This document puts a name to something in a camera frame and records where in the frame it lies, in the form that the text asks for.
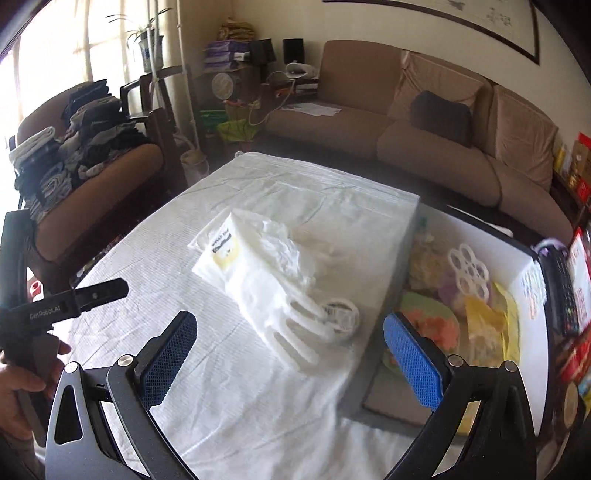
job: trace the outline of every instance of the plant pot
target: plant pot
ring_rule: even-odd
[[[150,32],[150,36],[152,37],[152,41],[154,41],[154,30]],[[161,69],[164,66],[164,60],[162,58],[162,39],[164,38],[163,35],[159,35],[158,37],[158,54],[156,55],[156,59],[154,62],[154,66],[156,70]],[[144,72],[152,73],[152,65],[150,65],[150,49],[148,48],[148,33],[143,32],[139,37],[139,49],[142,53],[142,62],[144,64]]]
[[[249,153],[252,152],[252,142],[240,142],[240,150],[242,150],[243,153]]]

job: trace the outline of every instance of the folded clothes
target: folded clothes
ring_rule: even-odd
[[[60,145],[59,154],[61,159],[65,162],[72,154],[82,145],[82,136],[76,132],[72,137],[64,140]]]
[[[99,80],[84,87],[79,88],[70,95],[68,105],[61,114],[61,119],[66,126],[70,125],[70,118],[78,109],[93,100],[108,96],[109,87],[107,87],[106,80]]]
[[[22,165],[34,155],[37,151],[42,149],[47,143],[54,140],[56,137],[56,129],[54,127],[47,127],[35,135],[27,138],[17,148],[8,154],[10,163],[15,170],[20,170]]]
[[[81,165],[80,168],[78,168],[78,177],[83,181],[91,179],[101,173],[106,166],[107,164],[105,162],[97,163],[91,168],[88,168],[86,165]]]
[[[30,156],[25,166],[18,172],[14,181],[14,189],[24,197],[36,195],[41,202],[40,183],[47,172],[61,161],[58,143],[53,140],[45,144],[34,155]]]
[[[89,125],[83,125],[78,133],[80,134],[82,141],[87,142],[99,133],[109,130],[117,125],[124,124],[126,121],[127,117],[124,114],[121,112],[115,112],[111,114],[109,118],[103,118],[102,120],[93,121]]]
[[[146,143],[149,143],[149,140],[138,132],[133,124],[117,125],[91,140],[80,163],[90,168],[107,161],[113,150],[136,148]]]
[[[70,117],[70,129],[78,131],[82,125],[90,125],[95,119],[108,118],[120,109],[121,100],[112,95],[92,100]]]
[[[25,206],[29,208],[31,219],[39,223],[45,215],[65,199],[72,191],[69,172],[63,163],[54,166],[43,177],[40,184],[44,201],[41,203],[36,196],[26,197]]]
[[[70,95],[62,118],[66,134],[53,127],[34,135],[10,153],[19,190],[37,223],[84,182],[96,177],[120,156],[149,143],[121,113],[121,101],[109,95],[106,80]]]

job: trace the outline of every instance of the white wall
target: white wall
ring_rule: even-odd
[[[178,29],[177,1],[160,0],[160,7],[173,7],[175,10],[166,15],[165,24],[165,65],[181,65]],[[185,61],[195,76],[203,69],[203,50],[208,42],[217,38],[217,32],[225,19],[232,16],[231,0],[180,0],[180,16],[183,32],[183,53]],[[175,76],[167,80],[173,111],[181,131],[193,139],[190,126],[189,103],[185,94],[184,79]]]
[[[572,145],[591,135],[591,86],[548,20],[538,12],[541,64],[458,23],[385,5],[321,0],[232,0],[233,17],[259,38],[272,38],[278,58],[283,38],[304,38],[307,62],[320,64],[325,41],[367,40],[445,59],[517,92],[542,109]]]

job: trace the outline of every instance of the books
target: books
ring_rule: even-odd
[[[224,61],[247,61],[251,57],[250,52],[233,51],[208,51],[206,53],[205,63],[221,63]]]
[[[250,51],[249,42],[240,42],[236,40],[212,41],[207,44],[207,53],[232,51],[246,53]]]

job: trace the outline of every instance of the white towel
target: white towel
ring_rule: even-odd
[[[26,159],[55,137],[56,129],[54,127],[47,127],[45,130],[41,130],[32,137],[27,138],[8,154],[8,158],[14,169],[19,170]]]

